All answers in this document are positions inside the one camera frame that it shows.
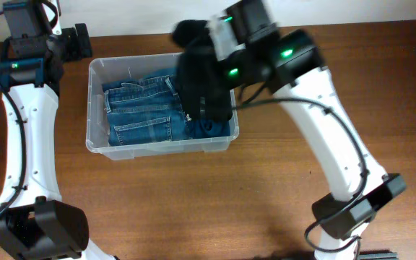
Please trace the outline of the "clear plastic storage bin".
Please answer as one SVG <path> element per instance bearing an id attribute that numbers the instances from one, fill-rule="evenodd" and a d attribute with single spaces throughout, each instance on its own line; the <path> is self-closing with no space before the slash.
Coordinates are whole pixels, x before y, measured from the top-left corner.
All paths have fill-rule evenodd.
<path id="1" fill-rule="evenodd" d="M 111 160 L 131 160 L 136 157 L 184 152 L 221 152 L 228 149 L 240 133 L 236 112 L 229 120 L 230 136 L 127 146 L 109 145 L 110 127 L 102 84 L 120 79 L 138 79 L 159 69 L 174 67 L 179 56 L 179 53 L 164 53 L 96 58 L 90 62 L 86 130 L 86 147 L 89 151 L 102 154 Z"/>

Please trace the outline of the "black garment with tape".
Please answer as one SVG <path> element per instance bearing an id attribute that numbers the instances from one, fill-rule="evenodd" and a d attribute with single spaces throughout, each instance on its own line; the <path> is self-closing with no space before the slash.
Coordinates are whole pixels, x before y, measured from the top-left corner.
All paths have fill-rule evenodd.
<path id="1" fill-rule="evenodd" d="M 230 90 L 213 52 L 182 53 L 175 81 L 183 110 L 191 119 L 228 122 L 232 118 Z"/>

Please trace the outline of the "dark blue jeans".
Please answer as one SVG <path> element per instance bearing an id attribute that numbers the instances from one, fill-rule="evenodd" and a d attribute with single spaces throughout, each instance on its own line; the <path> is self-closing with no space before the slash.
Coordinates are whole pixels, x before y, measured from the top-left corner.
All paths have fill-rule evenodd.
<path id="1" fill-rule="evenodd" d="M 108 143 L 125 146 L 188 139 L 174 68 L 140 79 L 102 84 L 109 124 Z"/>

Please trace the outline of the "teal blue garment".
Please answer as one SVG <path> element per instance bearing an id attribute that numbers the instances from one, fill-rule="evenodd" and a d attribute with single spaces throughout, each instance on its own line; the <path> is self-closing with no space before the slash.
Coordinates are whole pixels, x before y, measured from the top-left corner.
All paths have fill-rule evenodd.
<path id="1" fill-rule="evenodd" d="M 191 120 L 187 122 L 188 135 L 191 139 L 206 139 L 230 136 L 228 121 L 217 122 L 208 119 Z"/>

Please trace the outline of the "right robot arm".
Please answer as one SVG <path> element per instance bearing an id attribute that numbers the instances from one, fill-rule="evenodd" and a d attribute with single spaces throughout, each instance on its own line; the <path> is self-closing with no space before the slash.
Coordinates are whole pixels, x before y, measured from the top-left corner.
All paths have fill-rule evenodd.
<path id="1" fill-rule="evenodd" d="M 262 1 L 239 1 L 207 24 L 218 63 L 235 85 L 260 84 L 289 114 L 312 149 L 329 185 L 313 203 L 315 259 L 395 259 L 390 251 L 363 253 L 361 235 L 378 211 L 405 189 L 371 155 L 342 104 L 332 74 L 304 30 L 282 35 Z"/>

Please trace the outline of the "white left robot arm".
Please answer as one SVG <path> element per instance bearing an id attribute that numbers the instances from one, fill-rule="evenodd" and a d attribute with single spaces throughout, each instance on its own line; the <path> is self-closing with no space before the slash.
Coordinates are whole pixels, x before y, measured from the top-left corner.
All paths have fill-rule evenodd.
<path id="1" fill-rule="evenodd" d="M 62 201 L 54 128 L 63 63 L 91 57 L 87 27 L 8 38 L 0 63 L 7 122 L 0 248 L 13 259 L 112 259 L 90 239 L 86 214 Z"/>

